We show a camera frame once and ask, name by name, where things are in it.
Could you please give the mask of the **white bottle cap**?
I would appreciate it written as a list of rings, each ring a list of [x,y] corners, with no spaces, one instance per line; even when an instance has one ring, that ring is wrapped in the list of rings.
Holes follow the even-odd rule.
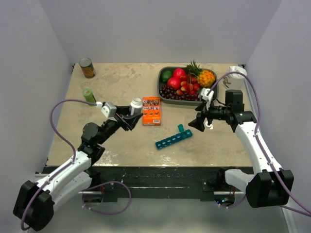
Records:
[[[213,129],[213,124],[209,124],[208,122],[205,122],[205,126],[209,129]]]

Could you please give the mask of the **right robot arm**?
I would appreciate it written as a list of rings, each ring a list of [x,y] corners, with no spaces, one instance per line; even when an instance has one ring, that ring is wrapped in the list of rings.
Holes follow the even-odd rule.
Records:
[[[203,88],[199,94],[202,103],[196,108],[196,119],[188,125],[203,132],[212,128],[213,120],[222,120],[230,125],[244,145],[250,158],[253,174],[237,168],[224,168],[216,179],[219,189],[227,191],[232,186],[242,191],[251,207],[281,206],[288,203],[294,183],[294,175],[284,170],[272,156],[256,128],[257,119],[251,111],[245,111],[243,93],[240,90],[225,92],[225,105],[213,103],[213,91]]]

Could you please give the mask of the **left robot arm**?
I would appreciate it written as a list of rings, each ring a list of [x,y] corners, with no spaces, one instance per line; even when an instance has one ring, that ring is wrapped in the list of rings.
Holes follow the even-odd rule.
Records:
[[[118,129],[131,131],[142,117],[141,110],[132,106],[115,106],[111,102],[97,102],[95,106],[107,118],[102,125],[90,122],[83,127],[81,144],[73,155],[56,170],[37,182],[26,181],[20,188],[13,214],[21,220],[23,231],[40,231],[52,219],[57,207],[82,190],[96,190],[101,179],[88,174],[102,156],[102,144]]]

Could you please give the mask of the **teal weekly pill organizer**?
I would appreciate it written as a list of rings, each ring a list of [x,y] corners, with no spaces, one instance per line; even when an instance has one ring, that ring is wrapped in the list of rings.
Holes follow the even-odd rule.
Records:
[[[173,144],[176,144],[193,136],[191,130],[190,129],[185,130],[182,124],[179,124],[177,127],[179,133],[155,142],[155,146],[158,150],[161,150],[163,148],[166,148],[168,146],[171,146]]]

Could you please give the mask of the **white pill bottle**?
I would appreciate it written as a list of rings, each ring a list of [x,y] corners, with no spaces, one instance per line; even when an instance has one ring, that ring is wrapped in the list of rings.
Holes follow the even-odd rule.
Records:
[[[140,114],[143,108],[143,102],[140,98],[133,98],[130,103],[130,115]]]

